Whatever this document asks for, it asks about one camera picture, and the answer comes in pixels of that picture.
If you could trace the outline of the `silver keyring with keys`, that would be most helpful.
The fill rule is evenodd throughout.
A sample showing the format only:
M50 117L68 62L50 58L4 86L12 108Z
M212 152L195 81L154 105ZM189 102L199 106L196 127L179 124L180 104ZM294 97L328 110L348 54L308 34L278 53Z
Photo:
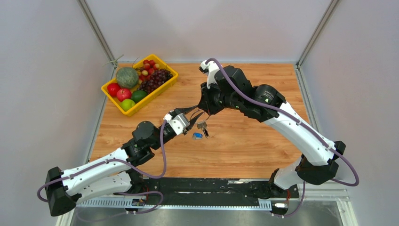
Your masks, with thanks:
M206 119L204 119L202 121L199 120L199 117L203 114L204 114L204 111L198 109L193 115L197 118L197 121L196 121L197 128L203 132L205 138L209 138L209 132L207 130L207 120L209 119L209 117L207 117Z

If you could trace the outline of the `blue-capped key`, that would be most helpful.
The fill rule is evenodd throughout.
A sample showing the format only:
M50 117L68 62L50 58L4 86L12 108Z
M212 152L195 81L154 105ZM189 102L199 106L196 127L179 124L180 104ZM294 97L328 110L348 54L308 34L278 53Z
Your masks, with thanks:
M198 133L198 132L194 132L193 135L192 135L192 139L193 140L203 139L203 134L202 133Z

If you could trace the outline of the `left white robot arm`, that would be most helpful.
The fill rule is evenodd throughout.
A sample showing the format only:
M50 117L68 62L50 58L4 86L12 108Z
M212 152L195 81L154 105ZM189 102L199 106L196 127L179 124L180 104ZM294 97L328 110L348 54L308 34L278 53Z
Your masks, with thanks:
M102 195L127 191L140 194L144 189L142 177L162 178L166 167L156 176L139 170L138 166L152 159L157 149L161 149L162 159L166 161L165 143L192 129L199 116L189 120L186 115L195 108L176 108L168 112L159 127L149 121L139 123L130 140L95 161L71 169L49 169L37 197L48 204L50 215L57 217Z

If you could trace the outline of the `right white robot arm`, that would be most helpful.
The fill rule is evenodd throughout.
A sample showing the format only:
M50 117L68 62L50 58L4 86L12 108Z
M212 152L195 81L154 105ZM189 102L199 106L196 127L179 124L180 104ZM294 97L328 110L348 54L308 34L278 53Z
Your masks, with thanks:
M339 165L333 151L343 153L345 144L326 138L318 140L316 136L319 133L295 112L274 87L266 84L252 86L241 69L231 65L224 67L242 93L252 100L273 106L273 109L269 109L239 95L214 62L202 62L199 70L207 75L207 81L200 86L199 109L208 115L215 115L227 108L238 110L246 117L272 127L302 152L300 159L273 172L268 184L272 195L282 196L292 185L301 182L321 185L336 176Z

